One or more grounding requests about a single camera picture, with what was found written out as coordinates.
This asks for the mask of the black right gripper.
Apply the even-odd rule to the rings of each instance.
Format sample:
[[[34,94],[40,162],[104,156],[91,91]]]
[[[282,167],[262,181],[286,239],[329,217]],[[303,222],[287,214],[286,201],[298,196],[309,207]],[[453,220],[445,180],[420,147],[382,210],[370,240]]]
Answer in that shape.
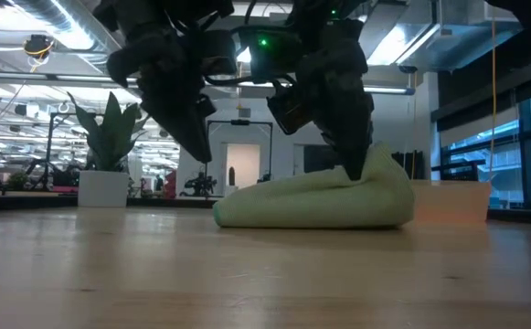
[[[238,84],[284,81],[310,91],[314,124],[333,147],[351,181],[361,178],[371,144],[372,97],[364,90],[368,72],[359,44],[364,23],[351,14],[360,1],[295,1],[285,20],[251,24],[249,8],[237,27],[238,53],[250,54],[250,74]]]

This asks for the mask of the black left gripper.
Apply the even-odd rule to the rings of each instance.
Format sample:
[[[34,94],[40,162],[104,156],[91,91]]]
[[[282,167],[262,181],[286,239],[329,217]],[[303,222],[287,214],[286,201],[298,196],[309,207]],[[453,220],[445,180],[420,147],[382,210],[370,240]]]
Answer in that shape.
[[[139,74],[143,109],[201,163],[212,161],[206,117],[217,111],[204,77],[236,73],[232,33],[211,25],[233,12],[229,0],[104,0],[93,11],[125,38],[107,60],[112,80]]]

